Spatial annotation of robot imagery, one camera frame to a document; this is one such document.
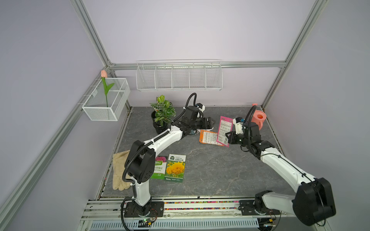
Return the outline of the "beige work glove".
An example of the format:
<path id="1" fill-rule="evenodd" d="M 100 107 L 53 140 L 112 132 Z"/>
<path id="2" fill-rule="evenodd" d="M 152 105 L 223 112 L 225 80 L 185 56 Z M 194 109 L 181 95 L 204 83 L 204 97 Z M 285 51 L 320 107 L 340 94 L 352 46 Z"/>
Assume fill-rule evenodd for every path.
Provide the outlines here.
<path id="1" fill-rule="evenodd" d="M 130 188 L 131 184 L 129 182 L 124 182 L 122 180 L 122 174 L 125 170 L 125 162 L 129 155 L 129 150 L 124 152 L 119 152 L 113 155 L 112 164 L 113 164 L 113 180 L 112 180 L 112 189 L 124 191 Z"/>

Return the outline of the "white mesh basket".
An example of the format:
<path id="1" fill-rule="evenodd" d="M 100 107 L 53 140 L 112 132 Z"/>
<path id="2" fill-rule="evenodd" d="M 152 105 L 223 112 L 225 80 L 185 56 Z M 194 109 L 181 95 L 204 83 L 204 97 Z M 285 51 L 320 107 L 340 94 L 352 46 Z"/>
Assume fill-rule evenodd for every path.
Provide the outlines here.
<path id="1" fill-rule="evenodd" d="M 82 109 L 91 121 L 118 121 L 129 94 L 126 78 L 101 78 Z"/>

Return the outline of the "orange seed packet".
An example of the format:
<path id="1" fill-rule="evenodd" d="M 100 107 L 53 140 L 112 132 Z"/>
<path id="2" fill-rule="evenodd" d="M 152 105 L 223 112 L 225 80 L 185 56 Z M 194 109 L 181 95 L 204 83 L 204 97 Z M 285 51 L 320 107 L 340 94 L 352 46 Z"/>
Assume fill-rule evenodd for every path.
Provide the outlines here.
<path id="1" fill-rule="evenodd" d="M 217 141 L 218 133 L 200 130 L 199 142 L 202 144 L 212 144 L 218 146 L 224 146 L 223 144 Z"/>

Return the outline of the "aluminium front rail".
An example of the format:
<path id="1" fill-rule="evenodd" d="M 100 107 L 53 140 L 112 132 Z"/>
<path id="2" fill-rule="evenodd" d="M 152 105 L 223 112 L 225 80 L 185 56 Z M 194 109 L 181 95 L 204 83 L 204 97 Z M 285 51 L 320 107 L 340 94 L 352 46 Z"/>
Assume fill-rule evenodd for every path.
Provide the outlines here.
<path id="1" fill-rule="evenodd" d="M 133 202 L 121 198 L 88 202 L 79 231 L 282 231 L 289 225 L 299 230 L 329 231 L 326 222 L 303 225 L 295 215 L 278 210 L 261 214 L 253 199 L 238 197 L 158 197 L 148 215 L 139 216 Z"/>

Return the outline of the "purple flowers seed packet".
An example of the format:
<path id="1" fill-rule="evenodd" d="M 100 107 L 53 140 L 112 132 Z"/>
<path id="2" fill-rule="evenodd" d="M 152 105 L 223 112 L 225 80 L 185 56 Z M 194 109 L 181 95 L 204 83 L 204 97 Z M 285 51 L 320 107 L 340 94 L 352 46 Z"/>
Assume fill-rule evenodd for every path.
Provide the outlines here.
<path id="1" fill-rule="evenodd" d="M 190 132 L 188 133 L 188 135 L 193 136 L 193 135 L 196 135 L 198 133 L 200 133 L 200 130 L 190 130 Z"/>

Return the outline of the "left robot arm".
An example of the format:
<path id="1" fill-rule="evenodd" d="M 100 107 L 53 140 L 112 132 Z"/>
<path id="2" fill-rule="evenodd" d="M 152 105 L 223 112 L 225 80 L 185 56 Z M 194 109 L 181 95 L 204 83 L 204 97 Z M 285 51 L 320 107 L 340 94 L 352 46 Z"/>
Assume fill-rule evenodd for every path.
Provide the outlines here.
<path id="1" fill-rule="evenodd" d="M 124 164 L 121 179 L 133 187 L 133 202 L 140 208 L 151 203 L 149 179 L 154 173 L 156 157 L 171 144 L 197 130 L 209 130 L 214 126 L 211 117 L 205 117 L 205 106 L 197 103 L 197 94 L 192 93 L 183 111 L 177 116 L 167 130 L 145 142 L 135 141 Z"/>

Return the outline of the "marigold seed packet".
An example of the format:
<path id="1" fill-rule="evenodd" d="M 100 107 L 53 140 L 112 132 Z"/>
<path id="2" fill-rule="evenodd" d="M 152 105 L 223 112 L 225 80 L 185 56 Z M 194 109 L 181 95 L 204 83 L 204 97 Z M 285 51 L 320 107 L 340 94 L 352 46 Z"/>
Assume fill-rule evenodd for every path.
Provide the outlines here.
<path id="1" fill-rule="evenodd" d="M 185 155 L 169 154 L 164 180 L 171 182 L 183 182 L 185 166 Z"/>

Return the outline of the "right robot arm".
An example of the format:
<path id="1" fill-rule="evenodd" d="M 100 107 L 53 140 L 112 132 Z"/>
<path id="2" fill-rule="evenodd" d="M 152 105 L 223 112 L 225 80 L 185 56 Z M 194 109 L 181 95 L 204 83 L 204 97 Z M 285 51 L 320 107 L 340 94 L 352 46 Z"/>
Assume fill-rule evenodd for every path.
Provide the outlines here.
<path id="1" fill-rule="evenodd" d="M 257 111 L 253 105 L 245 118 L 238 117 L 237 130 L 226 133 L 229 144 L 237 144 L 244 152 L 270 166 L 294 190 L 294 195 L 265 190 L 257 193 L 250 206 L 257 214 L 264 215 L 278 210 L 295 215 L 301 223 L 311 226 L 336 215 L 331 184 L 325 178 L 316 178 L 284 157 L 269 141 L 261 138 L 259 126 L 252 121 Z"/>

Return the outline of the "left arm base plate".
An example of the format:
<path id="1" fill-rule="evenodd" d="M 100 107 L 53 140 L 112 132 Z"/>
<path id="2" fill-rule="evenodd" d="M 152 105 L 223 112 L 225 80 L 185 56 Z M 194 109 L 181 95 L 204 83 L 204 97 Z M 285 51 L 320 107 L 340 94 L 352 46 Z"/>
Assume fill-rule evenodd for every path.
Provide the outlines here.
<path id="1" fill-rule="evenodd" d="M 163 201 L 149 201 L 144 206 L 140 206 L 136 202 L 128 202 L 126 207 L 123 209 L 125 218 L 163 217 L 163 213 Z"/>

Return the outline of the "potted green plant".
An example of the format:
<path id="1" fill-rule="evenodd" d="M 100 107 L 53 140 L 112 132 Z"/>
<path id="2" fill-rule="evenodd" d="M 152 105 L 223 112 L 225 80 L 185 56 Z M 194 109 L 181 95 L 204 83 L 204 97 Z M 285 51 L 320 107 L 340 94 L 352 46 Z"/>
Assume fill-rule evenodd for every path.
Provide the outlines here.
<path id="1" fill-rule="evenodd" d="M 151 114 L 153 127 L 157 134 L 166 131 L 172 123 L 172 118 L 176 116 L 175 108 L 172 103 L 165 99 L 164 95 L 156 97 L 155 103 L 150 103 L 154 110 Z"/>

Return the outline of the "pink bordered seed packet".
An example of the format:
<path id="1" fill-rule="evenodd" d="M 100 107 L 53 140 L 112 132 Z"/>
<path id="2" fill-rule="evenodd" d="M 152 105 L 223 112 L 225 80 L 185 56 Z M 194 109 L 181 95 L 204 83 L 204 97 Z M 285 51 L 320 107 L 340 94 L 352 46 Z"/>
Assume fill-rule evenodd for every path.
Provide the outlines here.
<path id="1" fill-rule="evenodd" d="M 221 116 L 216 141 L 225 147 L 229 147 L 228 138 L 226 134 L 228 132 L 231 132 L 232 128 L 233 128 L 233 119 Z"/>

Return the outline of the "green seed packet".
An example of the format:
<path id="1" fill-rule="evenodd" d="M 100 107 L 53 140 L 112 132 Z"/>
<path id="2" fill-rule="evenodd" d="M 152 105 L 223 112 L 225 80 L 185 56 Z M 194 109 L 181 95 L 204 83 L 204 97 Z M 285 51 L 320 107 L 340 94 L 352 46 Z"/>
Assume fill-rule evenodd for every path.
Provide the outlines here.
<path id="1" fill-rule="evenodd" d="M 154 172 L 151 176 L 151 179 L 163 180 L 167 167 L 167 157 L 158 156 L 155 159 Z"/>

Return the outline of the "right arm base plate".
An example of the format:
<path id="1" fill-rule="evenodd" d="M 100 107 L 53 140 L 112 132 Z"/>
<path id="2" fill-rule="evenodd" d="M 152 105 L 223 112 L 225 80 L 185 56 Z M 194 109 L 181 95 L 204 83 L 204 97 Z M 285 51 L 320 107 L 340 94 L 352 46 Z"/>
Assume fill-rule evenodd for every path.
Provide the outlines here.
<path id="1" fill-rule="evenodd" d="M 268 209 L 268 208 L 265 208 L 264 206 L 258 207 L 255 204 L 254 199 L 240 200 L 238 210 L 241 212 L 243 216 L 280 215 L 279 210 Z"/>

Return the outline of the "pink watering can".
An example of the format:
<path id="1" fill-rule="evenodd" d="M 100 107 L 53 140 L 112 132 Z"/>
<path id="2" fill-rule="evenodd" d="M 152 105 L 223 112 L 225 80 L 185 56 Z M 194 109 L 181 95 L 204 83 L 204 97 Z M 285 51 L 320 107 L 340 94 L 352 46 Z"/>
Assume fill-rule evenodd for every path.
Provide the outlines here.
<path id="1" fill-rule="evenodd" d="M 252 106 L 254 106 L 254 109 L 252 110 L 253 114 L 251 117 L 251 122 L 255 123 L 258 126 L 259 130 L 261 130 L 267 116 L 263 111 L 257 110 L 258 104 L 252 104 Z"/>

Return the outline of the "artificial pink tulip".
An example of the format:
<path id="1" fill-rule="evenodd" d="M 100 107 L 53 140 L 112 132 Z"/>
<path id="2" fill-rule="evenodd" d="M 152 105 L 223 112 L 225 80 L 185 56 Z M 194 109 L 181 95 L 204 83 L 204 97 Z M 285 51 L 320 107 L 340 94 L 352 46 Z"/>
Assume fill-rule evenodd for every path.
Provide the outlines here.
<path id="1" fill-rule="evenodd" d="M 106 98 L 106 106 L 109 107 L 108 93 L 109 93 L 110 89 L 115 85 L 115 83 L 107 84 L 107 81 L 106 81 L 107 78 L 108 78 L 108 74 L 107 74 L 106 70 L 102 70 L 101 71 L 101 81 L 102 81 L 103 88 L 104 88 L 104 94 L 105 94 L 105 98 Z"/>

